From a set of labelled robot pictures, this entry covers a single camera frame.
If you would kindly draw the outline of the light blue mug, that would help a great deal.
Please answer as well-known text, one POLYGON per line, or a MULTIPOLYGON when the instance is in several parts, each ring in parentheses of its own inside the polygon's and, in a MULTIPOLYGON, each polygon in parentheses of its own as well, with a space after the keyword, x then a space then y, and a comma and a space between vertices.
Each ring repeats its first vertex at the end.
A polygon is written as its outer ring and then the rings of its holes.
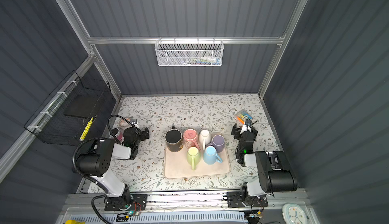
POLYGON ((213 146, 208 146, 205 148, 203 160, 208 165, 223 163, 222 158, 218 155, 216 148, 213 146))

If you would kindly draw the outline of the pink patterned mug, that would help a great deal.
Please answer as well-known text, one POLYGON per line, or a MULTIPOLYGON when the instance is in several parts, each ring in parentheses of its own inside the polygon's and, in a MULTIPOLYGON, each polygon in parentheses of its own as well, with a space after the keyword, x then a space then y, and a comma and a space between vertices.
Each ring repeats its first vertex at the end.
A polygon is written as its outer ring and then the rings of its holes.
POLYGON ((201 150, 199 146, 198 133, 194 129, 187 129, 183 133, 183 144, 186 148, 196 147, 199 151, 201 150))

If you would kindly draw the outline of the light green mug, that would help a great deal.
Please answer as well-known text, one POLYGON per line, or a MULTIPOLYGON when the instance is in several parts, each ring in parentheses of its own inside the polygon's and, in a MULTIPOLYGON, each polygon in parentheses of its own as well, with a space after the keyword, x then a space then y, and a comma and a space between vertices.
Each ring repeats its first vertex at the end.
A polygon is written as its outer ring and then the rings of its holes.
POLYGON ((195 170, 201 160, 201 154, 198 148, 190 147, 187 151, 187 163, 192 170, 195 170))

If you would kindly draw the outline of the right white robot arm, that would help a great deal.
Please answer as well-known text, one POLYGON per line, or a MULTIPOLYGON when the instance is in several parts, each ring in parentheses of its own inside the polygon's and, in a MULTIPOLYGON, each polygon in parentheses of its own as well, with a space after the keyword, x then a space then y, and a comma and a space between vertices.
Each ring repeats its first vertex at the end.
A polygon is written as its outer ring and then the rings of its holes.
POLYGON ((235 150, 237 163, 257 170, 257 176, 244 182, 238 194, 228 193, 228 201, 234 201, 233 206, 259 203, 254 199, 264 200, 266 194, 294 192, 298 188, 297 178, 284 151, 254 151, 257 134, 258 131, 249 124, 241 128, 235 124, 232 128, 231 135, 238 140, 235 150))

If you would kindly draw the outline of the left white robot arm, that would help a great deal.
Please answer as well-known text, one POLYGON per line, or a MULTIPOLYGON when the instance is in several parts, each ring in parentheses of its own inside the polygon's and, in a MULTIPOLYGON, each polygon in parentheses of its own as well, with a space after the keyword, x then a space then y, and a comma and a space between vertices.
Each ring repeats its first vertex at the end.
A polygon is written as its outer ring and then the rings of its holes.
POLYGON ((81 144, 91 142, 92 145, 85 153, 78 153, 82 147, 78 146, 72 157, 73 172, 87 176, 103 191, 105 211, 143 211, 146 207, 147 195, 132 195, 129 186, 123 183, 110 169, 111 160, 134 160, 138 154, 141 141, 150 138, 149 129, 143 131, 135 127, 124 130, 121 142, 115 139, 91 139, 81 144))

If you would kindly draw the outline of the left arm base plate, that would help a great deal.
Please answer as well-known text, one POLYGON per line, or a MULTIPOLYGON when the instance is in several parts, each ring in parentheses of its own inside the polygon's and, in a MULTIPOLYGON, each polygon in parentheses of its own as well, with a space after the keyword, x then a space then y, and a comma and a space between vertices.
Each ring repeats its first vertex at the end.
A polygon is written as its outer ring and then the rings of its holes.
POLYGON ((105 197, 104 211, 143 211, 146 208, 147 195, 135 194, 122 197, 105 197))

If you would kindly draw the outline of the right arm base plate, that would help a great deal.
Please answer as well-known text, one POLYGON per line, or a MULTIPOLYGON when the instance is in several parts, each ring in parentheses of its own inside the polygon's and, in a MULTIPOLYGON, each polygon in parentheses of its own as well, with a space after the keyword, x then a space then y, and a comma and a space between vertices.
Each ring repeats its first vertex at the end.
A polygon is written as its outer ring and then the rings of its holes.
POLYGON ((250 196, 241 196, 241 192, 232 191, 227 192, 223 196, 223 200, 228 203, 229 208, 243 208, 243 207, 253 207, 253 208, 265 208, 268 207, 268 201, 266 195, 259 197, 250 197, 250 196))

